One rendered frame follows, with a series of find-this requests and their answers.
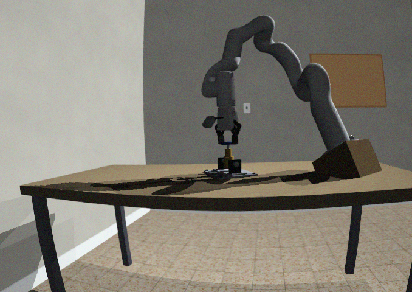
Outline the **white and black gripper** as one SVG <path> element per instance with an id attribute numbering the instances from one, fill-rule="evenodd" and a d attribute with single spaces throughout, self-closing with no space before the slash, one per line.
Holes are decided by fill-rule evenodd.
<path id="1" fill-rule="evenodd" d="M 241 129 L 241 124 L 238 122 L 236 108 L 234 106 L 224 106 L 219 108 L 217 117 L 224 118 L 217 119 L 217 124 L 215 125 L 215 130 L 218 135 L 218 144 L 224 142 L 224 131 L 232 132 L 232 145 L 238 144 L 238 134 Z"/>

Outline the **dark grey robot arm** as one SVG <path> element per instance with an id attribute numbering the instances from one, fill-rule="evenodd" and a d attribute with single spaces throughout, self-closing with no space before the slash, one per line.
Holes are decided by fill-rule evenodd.
<path id="1" fill-rule="evenodd" d="M 255 47 L 260 52 L 271 54 L 282 65 L 296 96 L 310 102 L 312 116 L 327 149 L 323 155 L 344 141 L 358 140 L 353 135 L 348 136 L 332 102 L 329 76 L 324 67 L 310 63 L 302 70 L 298 57 L 287 44 L 273 42 L 274 28 L 274 20 L 262 15 L 244 26 L 231 29 L 227 34 L 222 60 L 214 64 L 204 77 L 202 95 L 216 97 L 217 107 L 236 106 L 232 71 L 239 66 L 243 43 L 254 36 Z"/>

